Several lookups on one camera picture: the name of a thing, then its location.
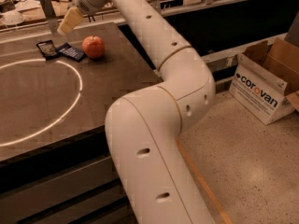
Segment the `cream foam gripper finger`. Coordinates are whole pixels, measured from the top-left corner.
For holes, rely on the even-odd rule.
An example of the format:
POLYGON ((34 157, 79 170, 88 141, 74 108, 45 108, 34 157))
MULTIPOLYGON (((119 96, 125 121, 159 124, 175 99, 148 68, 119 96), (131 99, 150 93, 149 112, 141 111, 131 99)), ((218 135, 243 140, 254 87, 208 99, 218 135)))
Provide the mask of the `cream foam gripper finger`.
POLYGON ((60 35, 67 35, 76 26, 78 26, 84 19, 84 15, 80 12, 77 7, 71 7, 67 10, 64 19, 61 21, 57 32, 60 35))

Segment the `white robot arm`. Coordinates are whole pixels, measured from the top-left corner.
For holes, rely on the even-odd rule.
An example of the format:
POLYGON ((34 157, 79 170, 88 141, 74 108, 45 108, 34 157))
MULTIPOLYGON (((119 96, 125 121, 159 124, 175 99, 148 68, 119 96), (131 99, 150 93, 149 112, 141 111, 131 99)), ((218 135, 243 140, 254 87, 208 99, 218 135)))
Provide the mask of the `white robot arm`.
POLYGON ((112 2, 160 73, 107 111, 110 155, 139 224, 214 224, 182 157, 178 136, 212 107, 214 78, 192 45, 146 0, 73 0, 58 31, 112 2))

